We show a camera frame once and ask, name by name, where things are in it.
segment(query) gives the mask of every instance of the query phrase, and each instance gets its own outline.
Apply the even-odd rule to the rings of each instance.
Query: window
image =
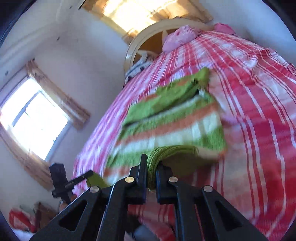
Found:
[[[184,17],[203,23],[213,19],[199,0],[86,0],[83,8],[98,16],[128,44],[142,30],[164,19]]]
[[[65,112],[33,79],[26,78],[1,108],[1,122],[26,149],[50,160],[70,127]]]

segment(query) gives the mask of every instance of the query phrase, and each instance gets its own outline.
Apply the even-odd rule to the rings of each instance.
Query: curtain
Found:
[[[53,188],[52,178],[49,171],[49,163],[43,161],[30,150],[25,149],[15,138],[10,128],[7,130],[1,123],[0,113],[0,136],[12,153],[14,158],[24,170],[34,178],[42,187],[50,191]]]
[[[146,27],[163,19],[213,19],[199,0],[86,0],[83,8],[99,17],[130,44]]]
[[[31,78],[35,79],[52,100],[68,115],[73,126],[80,130],[90,118],[90,113],[57,87],[37,66],[34,60],[26,68]]]

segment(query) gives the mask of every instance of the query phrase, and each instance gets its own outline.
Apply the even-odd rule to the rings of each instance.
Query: window pane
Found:
[[[36,81],[28,79],[11,95],[1,108],[4,127],[12,124],[17,114],[40,89]]]
[[[147,2],[147,6],[143,6],[142,1],[137,3],[133,0],[109,0],[104,7],[104,15],[110,17],[127,33],[140,32],[155,23],[155,20],[148,17],[152,16],[152,13],[147,7],[155,10],[161,6],[159,0],[156,5],[154,3],[151,5],[151,1]]]
[[[26,112],[35,125],[47,133],[47,136],[50,136],[52,140],[58,137],[68,123],[63,110],[49,102],[42,93],[39,93],[31,101]]]
[[[24,113],[13,128],[17,140],[25,148],[32,150],[41,159],[45,160],[54,141],[51,136],[40,129],[34,121]]]

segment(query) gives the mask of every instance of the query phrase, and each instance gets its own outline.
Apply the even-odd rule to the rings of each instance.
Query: white wall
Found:
[[[57,21],[61,0],[38,0],[16,22],[0,48],[0,86],[34,56],[47,40],[55,41],[67,29],[65,18]]]
[[[238,35],[276,50],[296,65],[296,41],[290,31],[262,0],[200,0],[214,17],[229,24]]]
[[[83,9],[75,13],[69,29],[69,34],[59,35],[59,41],[47,38],[29,55],[19,53],[25,62],[35,57],[53,82],[91,112],[84,129],[71,127],[53,155],[52,162],[64,163],[68,179],[76,155],[122,88],[127,50],[115,32]],[[11,59],[10,64],[20,62]],[[18,165],[3,142],[0,153],[0,209],[6,218],[9,210],[20,204],[32,207],[34,202],[43,201],[57,207],[58,200]]]

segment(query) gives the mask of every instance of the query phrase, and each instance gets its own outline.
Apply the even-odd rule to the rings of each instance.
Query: bed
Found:
[[[176,27],[153,26],[144,30],[147,38],[140,33],[128,50],[125,69],[149,38]],[[109,183],[128,176],[131,166],[111,169],[106,163],[129,107],[158,86],[203,67],[211,70],[209,92],[220,106],[228,151],[216,165],[199,168],[186,180],[193,186],[213,186],[269,240],[280,240],[296,216],[296,69],[274,50],[234,35],[205,31],[161,53],[129,81],[77,156],[74,176],[90,169]],[[75,192],[85,189],[86,183],[80,183]],[[156,222],[174,224],[173,206],[156,204],[154,192],[148,192],[145,205],[131,205],[129,212],[154,227]],[[173,240],[163,235],[160,240]]]

